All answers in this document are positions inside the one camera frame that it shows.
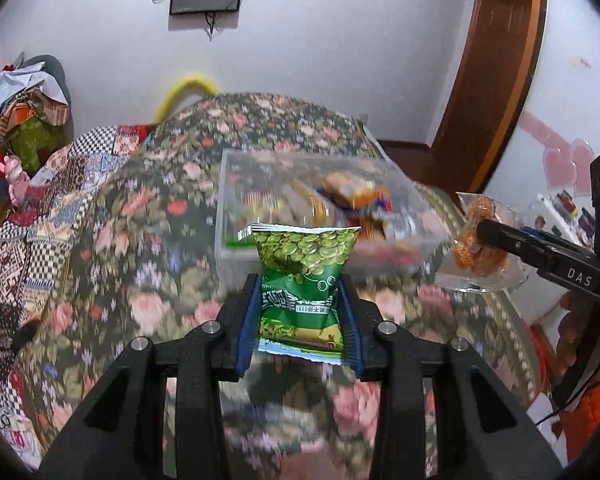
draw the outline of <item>transparent plastic box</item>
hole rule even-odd
[[[258,251],[247,235],[247,226],[252,222],[283,223],[262,215],[253,217],[248,204],[252,200],[286,200],[291,181],[324,192],[323,179],[336,172],[359,176],[381,187],[383,195],[390,201],[392,218],[399,218],[401,225],[393,240],[358,239],[345,266],[345,272],[354,279],[413,271],[440,243],[448,240],[448,233],[440,218],[421,197],[414,183],[389,161],[312,153],[224,150],[215,253],[218,276],[225,290],[241,290],[247,275],[261,270]],[[327,219],[323,218],[320,226],[351,225],[351,210],[342,207],[342,204],[335,205],[328,197],[325,201],[329,211]],[[298,221],[298,217],[288,218],[285,223],[318,226],[310,225],[305,220]]]

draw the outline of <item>pink figurine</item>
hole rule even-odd
[[[9,184],[9,197],[16,207],[24,205],[24,197],[29,187],[29,175],[22,170],[22,164],[17,156],[4,156],[4,164],[0,162],[0,171]]]

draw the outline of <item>metal bolt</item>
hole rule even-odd
[[[398,330],[398,327],[391,321],[381,321],[378,323],[378,330],[385,335],[391,335],[395,334],[395,331]]]
[[[451,339],[451,348],[464,352],[469,348],[469,342],[464,337],[456,336]]]
[[[202,326],[202,332],[204,332],[205,334],[215,334],[216,332],[218,332],[218,330],[220,330],[220,323],[218,323],[215,319],[207,321]]]
[[[134,350],[144,350],[148,346],[149,346],[149,340],[142,336],[136,337],[131,342],[131,348],[133,348]]]

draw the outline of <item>person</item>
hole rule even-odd
[[[560,299],[560,306],[568,310],[558,327],[560,339],[556,347],[557,373],[562,377],[567,368],[576,362],[576,348],[586,326],[588,309],[586,304],[577,301],[572,292]],[[576,409],[573,412],[560,412],[570,461],[578,456],[600,424],[600,370],[591,381],[591,386],[584,392]]]

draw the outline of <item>brown wooden door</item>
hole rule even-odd
[[[515,127],[542,32],[543,0],[475,0],[456,83],[426,169],[426,184],[481,190]]]

